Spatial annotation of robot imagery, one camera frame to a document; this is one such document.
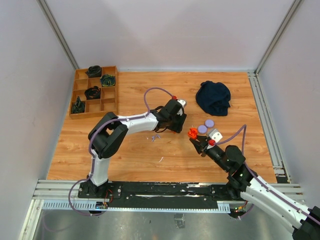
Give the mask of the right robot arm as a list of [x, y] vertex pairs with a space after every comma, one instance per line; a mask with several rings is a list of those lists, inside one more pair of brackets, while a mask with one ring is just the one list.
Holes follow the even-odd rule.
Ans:
[[246, 164], [246, 158], [236, 145], [221, 149], [215, 139], [206, 136], [190, 138], [197, 153], [211, 158], [227, 176], [227, 196], [252, 203], [281, 223], [294, 240], [320, 238], [320, 209], [309, 208], [289, 198], [267, 183]]

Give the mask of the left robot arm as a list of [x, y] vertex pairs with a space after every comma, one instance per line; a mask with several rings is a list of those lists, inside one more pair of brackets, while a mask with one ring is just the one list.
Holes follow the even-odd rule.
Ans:
[[147, 112], [137, 115], [118, 116], [113, 112], [107, 113], [88, 135], [92, 166], [86, 182], [90, 193], [96, 198], [107, 193], [110, 160], [126, 136], [145, 131], [170, 130], [180, 133], [187, 118], [186, 105], [185, 100], [172, 98], [164, 106], [155, 109], [148, 107]]

